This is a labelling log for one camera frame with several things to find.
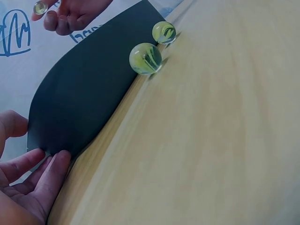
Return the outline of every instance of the black cardboard ramp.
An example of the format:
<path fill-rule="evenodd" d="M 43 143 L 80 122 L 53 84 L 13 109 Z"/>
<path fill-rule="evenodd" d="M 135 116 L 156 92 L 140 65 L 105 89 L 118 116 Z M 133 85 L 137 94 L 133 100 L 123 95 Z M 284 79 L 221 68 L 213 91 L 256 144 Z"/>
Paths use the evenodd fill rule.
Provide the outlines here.
<path fill-rule="evenodd" d="M 76 157 L 101 131 L 137 74 L 131 49 L 157 44 L 152 28 L 164 20 L 146 0 L 90 34 L 64 55 L 40 84 L 30 106 L 27 150 Z"/>

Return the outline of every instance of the glass marble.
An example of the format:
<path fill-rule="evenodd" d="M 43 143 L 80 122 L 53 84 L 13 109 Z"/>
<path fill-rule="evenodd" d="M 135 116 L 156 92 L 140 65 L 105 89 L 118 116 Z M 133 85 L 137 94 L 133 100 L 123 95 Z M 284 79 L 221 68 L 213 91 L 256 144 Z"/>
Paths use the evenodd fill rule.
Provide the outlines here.
<path fill-rule="evenodd" d="M 33 12 L 37 15 L 42 15 L 48 10 L 48 5 L 42 1 L 38 1 L 34 4 Z"/>
<path fill-rule="evenodd" d="M 159 49 L 150 43 L 135 46 L 129 55 L 131 68 L 141 75 L 151 75 L 162 67 L 162 56 Z"/>
<path fill-rule="evenodd" d="M 161 21 L 154 25 L 152 36 L 156 42 L 166 45 L 175 40 L 176 29 L 169 22 Z"/>

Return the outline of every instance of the wood grain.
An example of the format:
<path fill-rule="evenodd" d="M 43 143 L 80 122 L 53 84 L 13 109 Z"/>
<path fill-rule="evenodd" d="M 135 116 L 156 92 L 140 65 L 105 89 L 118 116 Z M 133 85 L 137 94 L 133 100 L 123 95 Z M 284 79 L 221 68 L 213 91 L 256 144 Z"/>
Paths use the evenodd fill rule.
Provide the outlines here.
<path fill-rule="evenodd" d="M 300 221 L 300 1 L 189 2 L 167 63 L 78 158 L 50 224 Z"/>

